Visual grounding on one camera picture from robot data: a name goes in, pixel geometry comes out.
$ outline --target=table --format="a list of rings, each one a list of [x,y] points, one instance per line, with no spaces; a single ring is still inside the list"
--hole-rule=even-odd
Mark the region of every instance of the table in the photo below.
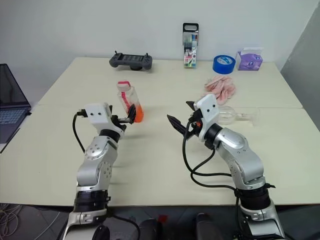
[[[76,58],[59,77],[40,105],[78,106],[87,103],[118,102],[116,83],[128,80],[146,105],[180,105],[196,101],[204,93],[204,84],[217,75],[212,62],[199,61],[197,69],[184,69],[181,61],[154,60],[150,71],[132,71],[128,66],[110,67],[108,58]],[[259,71],[230,74],[237,93],[227,102],[234,108],[301,108],[302,105],[273,62],[265,62]]]
[[[112,104],[113,112],[122,117],[125,112],[117,99],[113,82],[115,84],[117,80],[121,80],[120,75],[131,73],[110,68],[114,74],[107,70],[110,71],[110,77],[107,78],[104,77],[107,73],[102,74],[104,68],[101,67],[98,73],[95,69],[96,64],[92,64],[94,71],[91,71],[89,66],[82,69],[76,67],[79,63],[86,66],[83,64],[85,61],[86,58],[77,58],[71,64],[41,99],[23,128],[0,155],[0,202],[48,206],[73,205],[77,183],[76,172],[84,158],[73,135],[71,124],[73,115],[86,103],[101,102],[103,99],[101,94],[105,92],[104,101],[107,100]],[[89,58],[87,65],[91,65],[92,61],[96,62],[96,59]],[[163,64],[169,66],[170,62],[163,61]],[[273,63],[265,65],[266,68],[273,68]],[[249,76],[259,72],[250,74],[234,72],[238,76],[242,73]],[[152,84],[147,81],[143,84],[142,77],[139,76],[145,75],[150,76]],[[179,91],[180,84],[173,82],[171,87],[165,87],[157,74],[134,72],[133,76],[135,77],[132,79],[136,84],[133,85],[137,88],[145,119],[142,123],[129,125],[124,139],[119,142],[118,158],[114,163],[109,188],[111,195],[109,205],[233,205],[235,197],[229,189],[203,188],[191,181],[182,159],[182,135],[170,126],[166,117],[166,114],[176,116],[186,124],[191,110],[184,101],[194,100],[199,96],[202,84],[195,91],[189,88]],[[78,84],[74,84],[74,91],[68,92],[72,87],[70,78],[78,79]],[[185,82],[185,86],[198,86],[187,79]],[[243,88],[240,82],[237,87]],[[250,107],[259,107],[260,121],[255,127],[246,121],[236,122],[228,127],[245,135],[250,147],[262,159],[267,182],[277,187],[270,190],[270,196],[275,204],[320,203],[320,192],[314,191],[320,181],[318,175],[320,133],[305,110],[300,108],[301,105],[291,90],[283,91],[287,92],[285,94],[287,97],[281,102],[272,99],[271,102],[263,99],[250,102],[240,94],[235,95],[234,98],[242,101],[245,107],[237,107],[239,103],[231,104],[233,98],[227,104],[242,113],[251,112],[254,108]],[[84,146],[88,146],[97,134],[87,118],[79,118],[76,129]],[[210,151],[195,137],[188,141],[187,157],[192,166],[204,160],[209,154]],[[201,170],[208,173],[229,171],[218,154]],[[197,179],[206,184],[232,184],[232,180],[228,177]]]

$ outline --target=bottle cap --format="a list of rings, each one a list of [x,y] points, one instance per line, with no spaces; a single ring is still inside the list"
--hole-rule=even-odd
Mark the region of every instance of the bottle cap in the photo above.
[[[126,91],[129,91],[131,88],[129,81],[118,81],[116,86],[117,86],[119,92],[126,92]]]

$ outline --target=plastic container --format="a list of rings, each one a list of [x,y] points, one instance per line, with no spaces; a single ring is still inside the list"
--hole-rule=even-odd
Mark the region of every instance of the plastic container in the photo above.
[[[259,123],[259,108],[253,108],[250,113],[239,113],[230,106],[220,106],[219,111],[218,123],[221,125],[229,125],[235,121],[250,121],[256,127]]]
[[[134,122],[140,123],[144,118],[144,111],[139,102],[135,88],[131,86],[129,81],[118,81],[116,86],[119,90],[118,97],[125,112],[128,114],[130,106],[134,104],[136,110]]]

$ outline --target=silver robotic arm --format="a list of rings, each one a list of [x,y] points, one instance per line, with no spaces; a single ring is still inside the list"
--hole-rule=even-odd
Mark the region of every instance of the silver robotic arm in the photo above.
[[[192,131],[181,125],[175,117],[167,117],[185,138],[196,135],[207,148],[217,150],[227,163],[236,187],[235,195],[241,201],[242,216],[239,221],[242,236],[245,239],[284,238],[275,205],[268,194],[268,188],[274,186],[266,183],[262,161],[249,148],[247,139],[217,124],[219,109],[213,94],[197,102],[186,103],[194,111],[187,125],[192,126]]]
[[[98,136],[85,150],[83,164],[78,169],[76,197],[63,240],[109,239],[109,229],[102,223],[107,218],[111,199],[108,188],[112,167],[118,156],[118,141],[127,127],[124,124],[132,124],[136,116],[134,105],[127,118],[112,115],[112,106],[107,103],[88,104],[84,108],[78,115],[88,117]]]

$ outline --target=white table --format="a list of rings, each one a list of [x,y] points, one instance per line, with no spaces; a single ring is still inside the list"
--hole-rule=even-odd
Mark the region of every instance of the white table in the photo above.
[[[100,65],[100,70],[97,69],[97,63],[108,63],[106,59],[88,58],[87,64],[84,64],[86,59],[77,58],[71,64],[0,155],[0,202],[73,205],[76,172],[83,162],[82,151],[72,131],[73,115],[86,103],[108,101],[113,105],[113,112],[123,116],[125,112],[117,98],[115,83],[117,80],[127,79],[134,82],[133,85],[137,88],[145,118],[142,123],[129,125],[124,139],[119,142],[118,158],[114,164],[109,189],[112,197],[110,206],[235,203],[233,192],[229,189],[203,188],[191,181],[182,159],[182,135],[171,127],[166,117],[166,114],[176,116],[185,124],[191,109],[184,102],[200,96],[203,83],[195,84],[191,83],[191,79],[186,79],[184,86],[194,86],[194,89],[186,87],[183,91],[178,91],[180,84],[174,80],[170,83],[168,80],[179,75],[175,74],[174,70],[170,70],[172,77],[170,71],[163,74],[167,76],[163,76],[168,84],[166,86],[160,81],[161,74],[159,76],[148,72],[133,72],[134,77],[129,78],[131,71],[120,71],[108,65]],[[155,65],[162,66],[163,63],[170,66],[170,62],[156,61]],[[205,64],[209,66],[209,63],[200,63],[196,71],[201,70],[201,66]],[[273,64],[265,64],[261,71],[267,67],[273,69]],[[234,72],[234,75],[238,75],[237,79],[242,74],[261,75],[262,72]],[[142,80],[142,76],[150,76],[148,79],[152,84]],[[271,98],[268,102],[257,96],[257,101],[250,102],[245,100],[238,90],[234,98],[241,100],[245,107],[235,109],[245,113],[252,110],[248,107],[259,107],[260,123],[253,127],[249,122],[236,122],[229,128],[245,135],[250,147],[262,159],[267,181],[277,187],[270,190],[275,204],[320,203],[320,192],[315,191],[320,182],[320,133],[281,79],[278,77],[279,85],[283,86],[282,92],[286,93],[283,101]],[[240,82],[237,87],[245,89]],[[233,98],[228,105],[234,107],[236,103],[232,104],[232,101]],[[96,135],[95,129],[86,118],[78,119],[76,129],[84,146],[88,146]],[[210,151],[195,137],[188,141],[187,156],[192,166],[209,154]],[[229,171],[218,154],[201,170],[208,173]],[[228,177],[199,180],[207,184],[232,184]]]

